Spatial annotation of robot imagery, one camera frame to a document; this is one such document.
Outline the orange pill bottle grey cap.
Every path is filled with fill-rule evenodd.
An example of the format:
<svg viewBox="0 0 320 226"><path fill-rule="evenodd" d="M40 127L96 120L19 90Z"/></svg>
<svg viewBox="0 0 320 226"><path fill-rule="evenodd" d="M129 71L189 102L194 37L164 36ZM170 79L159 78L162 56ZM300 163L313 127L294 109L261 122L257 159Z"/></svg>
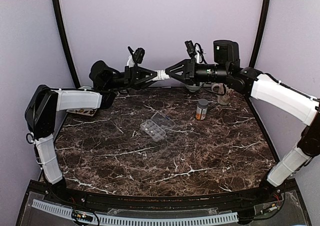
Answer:
<svg viewBox="0 0 320 226"><path fill-rule="evenodd" d="M196 115L197 120L205 120L209 102L207 99L199 99L197 102Z"/></svg>

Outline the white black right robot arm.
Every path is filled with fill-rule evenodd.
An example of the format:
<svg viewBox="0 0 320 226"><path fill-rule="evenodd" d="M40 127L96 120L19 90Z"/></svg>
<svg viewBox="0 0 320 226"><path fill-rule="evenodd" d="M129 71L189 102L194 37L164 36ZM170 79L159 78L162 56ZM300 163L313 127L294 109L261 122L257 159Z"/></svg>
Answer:
<svg viewBox="0 0 320 226"><path fill-rule="evenodd" d="M196 47L192 41L185 42L189 59L166 68L165 73L186 85L200 83L223 83L228 88L247 97L252 97L276 106L299 119L305 129L294 148L274 166L255 192L260 203L273 197L274 188L312 158L320 154L320 101L300 92L269 73L252 67L240 67L237 42L216 40L213 42L214 64L198 63Z"/></svg>

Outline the clear plastic pill organizer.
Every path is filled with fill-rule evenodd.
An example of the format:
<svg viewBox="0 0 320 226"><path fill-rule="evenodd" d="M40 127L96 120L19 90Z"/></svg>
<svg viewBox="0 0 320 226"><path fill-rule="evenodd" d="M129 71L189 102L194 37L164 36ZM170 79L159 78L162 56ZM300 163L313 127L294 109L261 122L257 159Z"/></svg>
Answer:
<svg viewBox="0 0 320 226"><path fill-rule="evenodd" d="M159 142L166 137L166 129L173 129L176 123L167 115L156 112L150 119L140 125L140 129L152 138L153 141Z"/></svg>

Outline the small white pill bottle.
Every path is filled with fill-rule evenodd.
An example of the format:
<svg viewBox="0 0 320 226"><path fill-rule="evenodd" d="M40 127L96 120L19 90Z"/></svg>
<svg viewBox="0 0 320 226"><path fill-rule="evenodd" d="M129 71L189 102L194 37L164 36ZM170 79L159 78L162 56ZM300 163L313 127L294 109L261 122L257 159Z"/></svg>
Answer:
<svg viewBox="0 0 320 226"><path fill-rule="evenodd" d="M165 72L165 70L158 70L157 76L152 78L152 81L164 81L170 79L170 76Z"/></svg>

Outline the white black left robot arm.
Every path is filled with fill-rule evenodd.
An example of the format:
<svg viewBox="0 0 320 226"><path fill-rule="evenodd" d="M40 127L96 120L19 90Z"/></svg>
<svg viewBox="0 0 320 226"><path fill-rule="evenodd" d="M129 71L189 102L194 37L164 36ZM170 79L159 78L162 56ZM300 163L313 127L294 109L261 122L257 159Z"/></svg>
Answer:
<svg viewBox="0 0 320 226"><path fill-rule="evenodd" d="M145 88L155 82L158 72L134 62L127 64L124 71L120 72L99 60L92 65L89 78L93 86L88 88L54 89L47 85L38 86L25 111L29 130L26 137L34 144L37 160L50 184L63 179L54 145L57 114L74 109L108 109L120 91Z"/></svg>

